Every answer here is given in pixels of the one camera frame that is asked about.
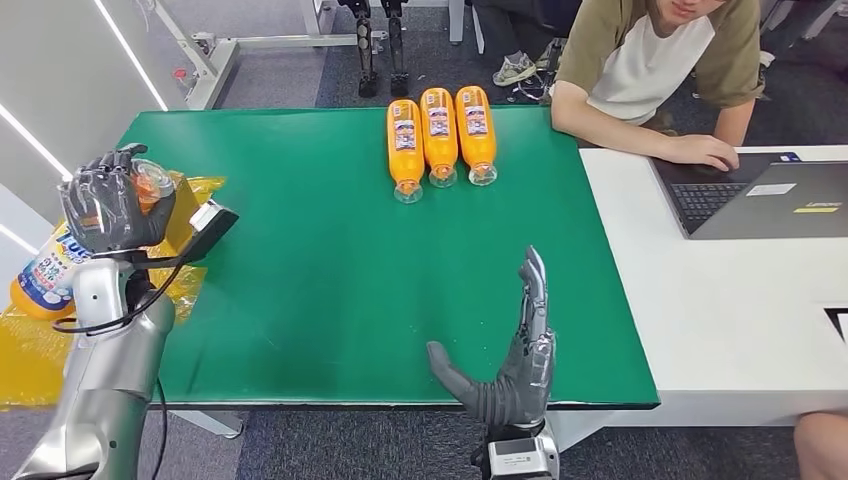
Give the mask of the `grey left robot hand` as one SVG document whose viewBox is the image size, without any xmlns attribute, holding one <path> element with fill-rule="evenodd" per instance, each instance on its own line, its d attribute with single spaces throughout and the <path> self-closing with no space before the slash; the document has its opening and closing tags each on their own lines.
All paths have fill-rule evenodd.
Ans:
<svg viewBox="0 0 848 480">
<path fill-rule="evenodd" d="M 93 254 L 135 250 L 164 240 L 176 204 L 168 171 L 139 156 L 141 143 L 110 150 L 58 187 L 67 225 Z"/>
</svg>

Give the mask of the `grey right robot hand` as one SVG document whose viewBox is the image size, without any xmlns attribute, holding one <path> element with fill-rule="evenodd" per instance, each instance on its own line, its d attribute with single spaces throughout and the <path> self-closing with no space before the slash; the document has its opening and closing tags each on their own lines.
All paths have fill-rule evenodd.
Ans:
<svg viewBox="0 0 848 480">
<path fill-rule="evenodd" d="M 490 426 L 535 426 L 544 419 L 555 368 L 556 335 L 548 319 L 546 267 L 533 246 L 519 268 L 521 314 L 508 353 L 491 381 L 454 366 L 444 346 L 427 343 L 431 373 L 469 413 Z"/>
</svg>

